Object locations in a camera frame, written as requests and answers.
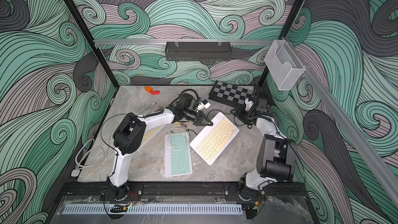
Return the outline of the pink charger with black cable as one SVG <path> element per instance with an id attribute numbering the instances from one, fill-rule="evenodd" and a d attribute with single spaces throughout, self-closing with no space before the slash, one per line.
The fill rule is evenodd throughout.
<path id="1" fill-rule="evenodd" d="M 183 126 L 184 128 L 187 128 L 187 127 L 188 127 L 188 124 L 185 123 L 185 122 L 180 122 L 179 124 L 180 124 L 181 126 Z"/>

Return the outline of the yellow wireless keyboard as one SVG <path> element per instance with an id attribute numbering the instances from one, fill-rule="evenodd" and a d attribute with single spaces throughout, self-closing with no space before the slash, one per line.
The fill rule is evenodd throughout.
<path id="1" fill-rule="evenodd" d="M 163 128 L 162 126 L 158 126 L 146 131 L 144 133 L 141 146 L 144 146 L 147 142 L 149 142 L 152 138 L 154 138 L 162 128 Z"/>
<path id="2" fill-rule="evenodd" d="M 218 113 L 212 120 L 212 126 L 206 126 L 190 142 L 190 147 L 211 166 L 225 148 L 238 135 L 239 128 L 223 113 Z"/>

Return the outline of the pink charger with white cable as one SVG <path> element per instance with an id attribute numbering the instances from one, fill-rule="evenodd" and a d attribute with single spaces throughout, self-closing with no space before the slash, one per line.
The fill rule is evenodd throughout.
<path id="1" fill-rule="evenodd" d="M 164 111 L 164 108 L 163 108 L 163 107 L 158 107 L 158 106 L 156 106 L 156 107 L 153 108 L 153 112 L 154 112 L 154 113 L 163 112 L 163 111 Z"/>

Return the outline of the green wireless keyboard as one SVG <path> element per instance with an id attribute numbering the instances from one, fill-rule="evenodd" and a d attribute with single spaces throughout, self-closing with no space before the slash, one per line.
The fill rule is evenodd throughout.
<path id="1" fill-rule="evenodd" d="M 165 136 L 165 177 L 192 174 L 192 160 L 188 133 Z"/>

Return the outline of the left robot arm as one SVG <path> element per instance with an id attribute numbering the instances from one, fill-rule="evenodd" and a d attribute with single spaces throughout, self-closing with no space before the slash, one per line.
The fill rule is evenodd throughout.
<path id="1" fill-rule="evenodd" d="M 169 106 L 158 112 L 142 116 L 134 113 L 125 115 L 113 133 L 115 157 L 112 172 L 106 180 L 114 199 L 123 200 L 128 194 L 128 170 L 132 154 L 141 146 L 145 131 L 183 119 L 199 127 L 213 125 L 203 111 L 197 109 L 199 104 L 199 97 L 195 100 L 188 90 L 184 90 Z"/>

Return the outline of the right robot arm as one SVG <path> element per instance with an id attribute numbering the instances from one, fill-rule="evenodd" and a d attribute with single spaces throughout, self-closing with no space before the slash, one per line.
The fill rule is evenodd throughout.
<path id="1" fill-rule="evenodd" d="M 240 178 L 238 190 L 242 197 L 249 198 L 269 184 L 291 181 L 296 165 L 296 145 L 288 139 L 265 112 L 257 111 L 258 100 L 245 99 L 244 105 L 231 113 L 248 127 L 256 127 L 262 142 L 256 168 Z"/>

